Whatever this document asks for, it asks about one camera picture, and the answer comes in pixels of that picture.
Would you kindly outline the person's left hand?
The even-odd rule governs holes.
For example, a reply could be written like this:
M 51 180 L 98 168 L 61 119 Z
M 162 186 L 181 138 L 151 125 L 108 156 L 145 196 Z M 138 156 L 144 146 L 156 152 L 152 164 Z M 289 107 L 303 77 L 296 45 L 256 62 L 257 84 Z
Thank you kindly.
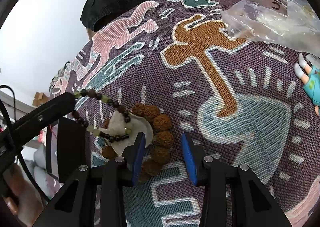
M 26 226 L 33 226 L 44 209 L 42 200 L 36 189 L 24 179 L 21 168 L 13 163 L 3 174 L 4 180 L 19 203 L 12 198 L 4 198 L 10 211 Z

